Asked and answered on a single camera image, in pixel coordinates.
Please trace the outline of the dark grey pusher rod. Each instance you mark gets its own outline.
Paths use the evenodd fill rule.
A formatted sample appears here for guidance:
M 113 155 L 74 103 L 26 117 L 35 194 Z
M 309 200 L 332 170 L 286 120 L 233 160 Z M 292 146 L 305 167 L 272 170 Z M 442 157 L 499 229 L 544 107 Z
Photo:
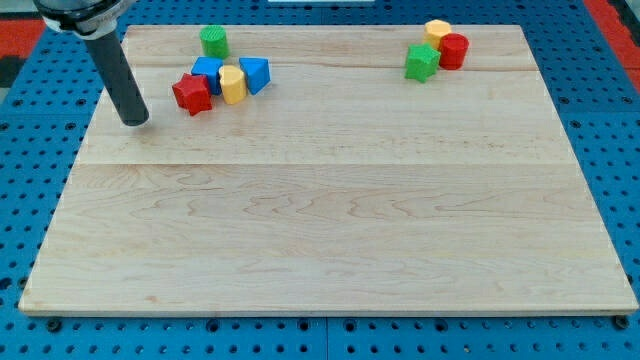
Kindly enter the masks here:
M 121 122 L 126 126 L 144 124 L 149 111 L 116 31 L 85 40 L 85 45 Z

